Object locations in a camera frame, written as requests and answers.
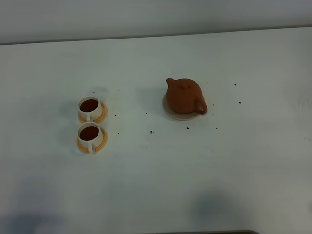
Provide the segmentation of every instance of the cup handle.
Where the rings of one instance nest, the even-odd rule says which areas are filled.
[[[201,98],[196,98],[195,99],[195,110],[198,113],[200,113],[201,115],[206,114],[208,109],[207,109],[207,105],[206,105],[206,103],[205,103],[205,101],[203,99],[201,99]]]
[[[91,142],[89,142],[89,144],[88,144],[88,150],[89,150],[90,154],[94,154],[94,149],[93,149],[93,146],[92,146]]]
[[[92,122],[91,115],[89,113],[87,114],[87,122]]]

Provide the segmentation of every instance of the teapot saucer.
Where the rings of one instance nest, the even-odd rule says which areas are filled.
[[[198,113],[196,111],[193,111],[192,113],[189,113],[189,114],[180,114],[180,113],[177,113],[177,112],[171,110],[170,107],[168,106],[166,95],[164,96],[164,98],[162,100],[162,106],[163,106],[166,114],[175,120],[188,121],[188,120],[195,119],[198,116],[202,116],[200,113]]]

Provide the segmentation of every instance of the white wall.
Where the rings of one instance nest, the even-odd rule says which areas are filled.
[[[2,0],[0,43],[312,24],[311,0]]]

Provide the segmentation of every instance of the teapot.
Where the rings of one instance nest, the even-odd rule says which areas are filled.
[[[188,114],[193,111],[201,115],[207,113],[207,105],[199,85],[190,79],[166,80],[168,90],[166,100],[168,106],[180,114]]]

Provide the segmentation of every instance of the cup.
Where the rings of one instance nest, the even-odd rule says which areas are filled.
[[[99,118],[103,113],[101,101],[95,96],[87,96],[78,103],[81,117],[87,122],[92,122]]]
[[[86,122],[78,128],[78,139],[81,145],[93,154],[95,148],[103,142],[104,134],[98,124]]]

